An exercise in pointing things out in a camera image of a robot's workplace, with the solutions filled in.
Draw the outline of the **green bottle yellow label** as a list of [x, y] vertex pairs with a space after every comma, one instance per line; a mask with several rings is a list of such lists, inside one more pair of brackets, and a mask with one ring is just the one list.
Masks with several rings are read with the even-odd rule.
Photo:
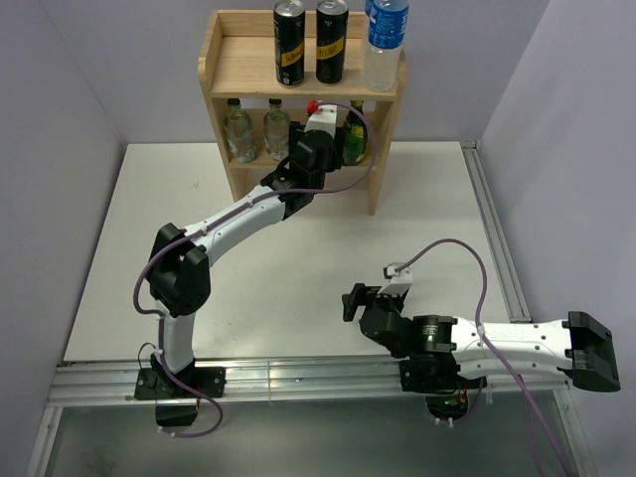
[[345, 166], [355, 166], [364, 159], [366, 153], [367, 127], [356, 113], [349, 111], [343, 129], [343, 162]]

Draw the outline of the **clear soda bottle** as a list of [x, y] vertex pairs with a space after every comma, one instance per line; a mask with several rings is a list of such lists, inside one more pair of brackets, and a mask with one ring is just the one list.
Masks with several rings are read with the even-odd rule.
[[284, 160], [289, 154], [290, 116], [282, 108], [282, 100], [270, 98], [269, 110], [263, 117], [263, 135], [268, 155], [275, 161]]
[[256, 140], [251, 117], [242, 109], [238, 98], [229, 98], [227, 106], [224, 130], [232, 156], [240, 163], [250, 163], [256, 156]]

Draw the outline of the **black can yellow label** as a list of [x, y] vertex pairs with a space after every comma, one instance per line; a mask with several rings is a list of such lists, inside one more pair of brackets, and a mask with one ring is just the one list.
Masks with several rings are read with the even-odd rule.
[[316, 8], [316, 78], [325, 84], [342, 80], [349, 8], [345, 1], [319, 1]]

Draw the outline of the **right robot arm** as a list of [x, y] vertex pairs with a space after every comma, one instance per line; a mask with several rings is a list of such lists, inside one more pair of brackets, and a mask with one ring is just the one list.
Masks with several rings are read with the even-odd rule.
[[588, 392], [621, 388], [612, 333], [585, 312], [539, 324], [487, 323], [480, 334], [464, 318], [404, 317], [405, 296], [385, 294], [378, 286], [357, 283], [342, 302], [344, 321], [357, 320], [367, 339], [397, 359], [406, 392], [477, 389], [510, 370], [548, 379], [564, 375]]

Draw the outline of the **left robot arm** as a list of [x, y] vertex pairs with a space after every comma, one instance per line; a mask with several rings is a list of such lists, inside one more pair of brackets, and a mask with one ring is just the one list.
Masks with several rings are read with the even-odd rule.
[[151, 366], [158, 386], [181, 397], [194, 384], [192, 348], [196, 313], [211, 292], [210, 269], [226, 252], [257, 232], [290, 218], [326, 193], [327, 174], [344, 164], [345, 132], [312, 121], [291, 126], [290, 154], [243, 199], [184, 229], [169, 223], [156, 236], [141, 277], [160, 320]]

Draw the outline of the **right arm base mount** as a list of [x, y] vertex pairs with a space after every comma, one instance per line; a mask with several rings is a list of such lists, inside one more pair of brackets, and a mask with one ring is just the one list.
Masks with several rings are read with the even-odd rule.
[[401, 389], [425, 395], [426, 410], [447, 423], [464, 418], [471, 410], [468, 392], [484, 391], [485, 377], [466, 379], [458, 374], [459, 366], [436, 360], [401, 360], [398, 362]]

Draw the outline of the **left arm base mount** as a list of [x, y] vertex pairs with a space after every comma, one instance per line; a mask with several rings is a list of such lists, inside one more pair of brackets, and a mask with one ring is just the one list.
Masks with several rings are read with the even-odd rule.
[[191, 364], [175, 377], [188, 387], [178, 386], [153, 360], [138, 372], [133, 398], [155, 403], [155, 421], [162, 427], [189, 427], [199, 413], [201, 395], [221, 398], [226, 384], [224, 367], [197, 367]]

